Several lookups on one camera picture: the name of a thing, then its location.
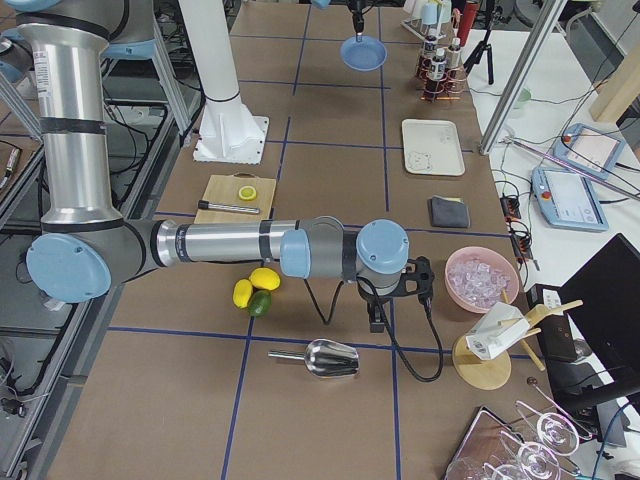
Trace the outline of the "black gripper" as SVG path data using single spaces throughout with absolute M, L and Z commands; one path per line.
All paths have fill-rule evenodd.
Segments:
M 433 299 L 434 272 L 430 260 L 424 256 L 409 259 L 403 273 L 400 274 L 398 283 L 388 292 L 383 293 L 381 288 L 376 288 L 379 299 L 386 303 L 392 298 L 405 298 L 416 296 L 423 306 L 430 306 Z M 371 333 L 380 332 L 380 323 L 383 331 L 389 332 L 389 322 L 385 306 L 368 304 L 369 330 Z
M 347 8 L 352 15 L 352 22 L 354 24 L 354 35 L 356 38 L 361 39 L 364 32 L 364 14 L 366 9 L 365 0 L 348 0 Z

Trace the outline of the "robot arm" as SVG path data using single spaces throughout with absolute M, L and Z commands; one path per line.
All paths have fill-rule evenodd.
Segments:
M 49 296 L 81 303 L 157 268 L 187 262 L 276 260 L 288 276 L 355 283 L 375 332 L 384 304 L 433 296 L 425 258 L 411 259 L 406 231 L 390 220 L 347 230 L 332 217 L 249 223 L 128 221 L 113 204 L 101 57 L 109 47 L 153 53 L 149 1 L 16 1 L 19 34 L 35 69 L 50 207 L 29 248 L 28 272 Z
M 323 39 L 351 38 L 361 42 L 369 1 L 311 1 L 311 34 Z

